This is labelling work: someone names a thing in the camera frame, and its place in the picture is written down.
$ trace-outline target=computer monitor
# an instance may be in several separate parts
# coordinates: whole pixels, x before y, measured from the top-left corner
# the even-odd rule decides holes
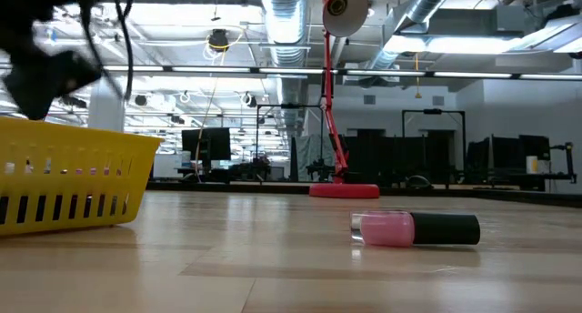
[[[492,136],[491,146],[493,149],[493,168],[526,169],[526,157],[519,139]]]
[[[526,157],[535,156],[539,160],[549,160],[549,138],[547,136],[525,136],[520,135],[519,141]]]
[[[479,142],[470,142],[467,149],[467,170],[489,169],[489,137]]]
[[[200,129],[182,131],[182,149],[189,151],[190,159],[196,159],[196,147]],[[203,162],[212,160],[230,160],[230,129],[228,127],[205,128],[202,137],[198,159]]]

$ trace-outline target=pillar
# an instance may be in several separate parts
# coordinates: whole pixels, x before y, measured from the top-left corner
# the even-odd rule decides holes
[[[124,132],[125,103],[102,77],[91,90],[89,123],[91,128]]]

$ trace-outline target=yellow plastic basket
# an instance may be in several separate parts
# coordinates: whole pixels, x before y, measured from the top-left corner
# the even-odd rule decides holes
[[[160,142],[0,117],[0,236],[134,220]]]

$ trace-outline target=red desk lamp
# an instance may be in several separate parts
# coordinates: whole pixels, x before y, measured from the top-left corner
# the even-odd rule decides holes
[[[339,139],[336,122],[332,114],[333,78],[329,37],[350,36],[359,30],[367,18],[367,0],[324,0],[323,21],[326,28],[326,71],[325,71],[325,108],[329,134],[336,151],[336,173],[333,184],[314,184],[309,196],[332,198],[378,198],[380,191],[376,185],[346,184],[346,153]]]

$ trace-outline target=black bottle cap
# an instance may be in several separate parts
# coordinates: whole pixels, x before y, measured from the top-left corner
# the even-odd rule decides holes
[[[476,245],[481,238],[474,215],[410,213],[415,220],[415,245]]]

